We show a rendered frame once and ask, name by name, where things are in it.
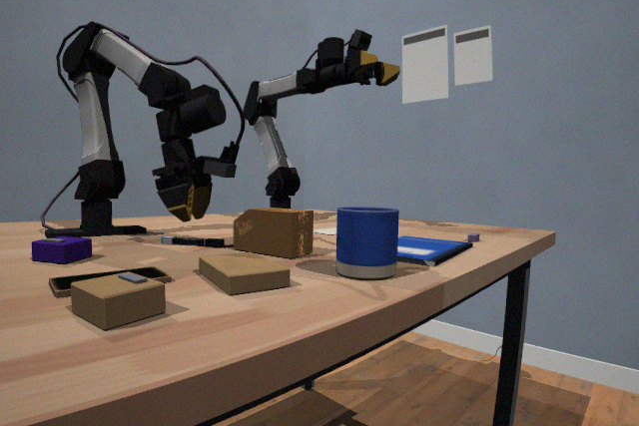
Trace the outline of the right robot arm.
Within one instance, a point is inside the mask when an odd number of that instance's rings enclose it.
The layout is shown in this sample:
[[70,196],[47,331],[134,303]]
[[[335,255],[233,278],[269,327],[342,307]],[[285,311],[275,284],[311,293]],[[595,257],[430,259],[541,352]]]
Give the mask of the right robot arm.
[[[191,90],[188,79],[106,29],[89,22],[63,55],[63,69],[73,81],[78,98],[83,137],[83,166],[79,167],[81,180],[75,200],[86,203],[81,202],[80,227],[45,229],[47,238],[147,232],[140,225],[112,224],[109,199],[117,199],[126,182],[123,161],[119,161],[113,140],[108,103],[109,79],[115,68],[135,82],[138,90],[148,97],[150,107],[164,110],[156,115],[161,142],[187,139],[226,121],[218,89],[202,85]],[[231,141],[229,147],[224,147],[220,156],[223,160],[199,156],[187,162],[204,164],[204,174],[234,178],[237,168],[232,165],[234,143]]]

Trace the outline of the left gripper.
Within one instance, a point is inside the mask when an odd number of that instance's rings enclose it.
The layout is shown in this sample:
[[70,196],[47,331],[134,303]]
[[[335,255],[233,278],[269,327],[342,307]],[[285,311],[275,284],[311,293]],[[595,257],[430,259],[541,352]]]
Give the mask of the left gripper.
[[373,78],[373,71],[376,84],[378,86],[387,86],[397,79],[400,67],[378,62],[376,55],[360,50],[349,49],[346,51],[344,63],[340,63],[336,66],[335,75],[342,85],[355,82],[361,85],[370,85],[368,79]]

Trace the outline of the white sheet of paper with line drawing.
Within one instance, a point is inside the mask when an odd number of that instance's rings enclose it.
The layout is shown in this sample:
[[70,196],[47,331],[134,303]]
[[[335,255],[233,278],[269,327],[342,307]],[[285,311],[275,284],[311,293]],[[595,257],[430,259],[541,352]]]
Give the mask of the white sheet of paper with line drawing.
[[334,227],[325,227],[325,228],[315,228],[314,232],[316,233],[322,233],[322,234],[336,234],[336,226]]

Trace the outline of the blue cylindrical cup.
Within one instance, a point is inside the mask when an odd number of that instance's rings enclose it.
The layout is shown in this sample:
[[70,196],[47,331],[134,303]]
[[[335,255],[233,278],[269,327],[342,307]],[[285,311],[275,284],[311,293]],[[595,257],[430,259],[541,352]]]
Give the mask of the blue cylindrical cup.
[[396,275],[398,209],[342,207],[337,209],[338,275],[355,280],[385,280]]

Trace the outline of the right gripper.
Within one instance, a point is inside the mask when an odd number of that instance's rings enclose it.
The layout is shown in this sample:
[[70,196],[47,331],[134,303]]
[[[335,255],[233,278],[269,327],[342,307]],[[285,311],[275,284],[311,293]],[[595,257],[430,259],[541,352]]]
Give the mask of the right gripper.
[[169,141],[161,147],[165,166],[152,170],[153,176],[160,177],[155,180],[159,197],[168,211],[183,222],[190,221],[192,215],[203,218],[213,184],[211,175],[203,173],[204,164],[187,162],[196,157],[192,139]]

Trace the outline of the blue spiral notebook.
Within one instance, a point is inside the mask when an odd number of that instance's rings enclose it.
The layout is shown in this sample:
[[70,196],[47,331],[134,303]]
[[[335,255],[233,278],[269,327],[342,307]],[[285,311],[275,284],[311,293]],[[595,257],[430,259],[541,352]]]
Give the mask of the blue spiral notebook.
[[472,246],[473,242],[400,236],[397,261],[437,266]]

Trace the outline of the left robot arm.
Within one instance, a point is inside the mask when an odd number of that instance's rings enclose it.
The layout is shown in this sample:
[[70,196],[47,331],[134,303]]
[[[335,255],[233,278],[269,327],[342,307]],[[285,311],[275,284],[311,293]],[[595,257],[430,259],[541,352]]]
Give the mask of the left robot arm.
[[[371,37],[355,29],[347,49],[367,51]],[[318,44],[315,69],[304,68],[284,78],[269,82],[253,81],[250,85],[244,106],[244,117],[257,132],[267,158],[270,184],[266,196],[273,196],[270,208],[290,209],[289,196],[294,196],[301,184],[297,169],[293,168],[288,159],[278,133],[276,125],[278,99],[298,94],[322,93],[330,87],[340,86],[335,69],[343,61],[344,39],[325,38]],[[258,102],[258,88],[261,103]]]

